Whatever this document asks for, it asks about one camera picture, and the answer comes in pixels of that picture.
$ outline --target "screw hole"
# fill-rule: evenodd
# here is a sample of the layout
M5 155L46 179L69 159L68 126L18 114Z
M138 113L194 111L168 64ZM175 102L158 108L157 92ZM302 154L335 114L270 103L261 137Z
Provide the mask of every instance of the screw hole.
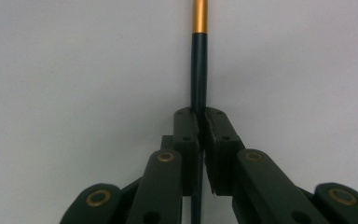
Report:
M292 212L292 218L298 224L310 224L310 217L303 212Z
M148 212L144 216L144 224L157 224L159 223L160 217L157 212Z

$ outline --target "gold pencil band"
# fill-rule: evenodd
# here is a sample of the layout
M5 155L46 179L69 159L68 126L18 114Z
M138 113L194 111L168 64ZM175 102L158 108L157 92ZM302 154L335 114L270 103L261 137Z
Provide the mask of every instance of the gold pencil band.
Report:
M208 0L193 0L193 33L207 33Z

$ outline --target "white background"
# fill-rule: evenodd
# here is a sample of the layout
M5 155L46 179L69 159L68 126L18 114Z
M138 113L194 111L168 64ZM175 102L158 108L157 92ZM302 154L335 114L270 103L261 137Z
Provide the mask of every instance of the white background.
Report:
M209 5L208 105L301 188L358 190L358 1ZM83 189L142 175L189 105L191 8L0 1L0 224L59 223ZM203 223L236 223L207 182Z

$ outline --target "white wall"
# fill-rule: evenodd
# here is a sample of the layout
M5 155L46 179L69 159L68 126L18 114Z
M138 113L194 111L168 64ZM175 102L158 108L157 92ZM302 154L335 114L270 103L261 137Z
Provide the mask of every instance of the white wall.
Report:
M208 105L301 188L358 190L358 1L209 4ZM0 1L0 224L58 223L88 186L142 175L189 105L191 8ZM236 223L209 192L204 223Z

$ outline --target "brass screw insert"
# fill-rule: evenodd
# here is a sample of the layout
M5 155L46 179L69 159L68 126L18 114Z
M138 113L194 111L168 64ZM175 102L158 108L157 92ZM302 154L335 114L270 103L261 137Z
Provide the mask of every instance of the brass screw insert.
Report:
M328 195L334 201L345 204L347 206L357 204L357 199L353 196L353 194L347 192L345 189L330 189L328 190Z
M93 191L86 199L86 203L90 207L99 207L109 202L112 194L107 189L97 189Z
M159 161L164 161L164 162L173 161L173 158L174 156L171 152L161 152L158 154Z
M245 154L245 156L248 161L262 161L263 160L263 156L257 152L247 152Z

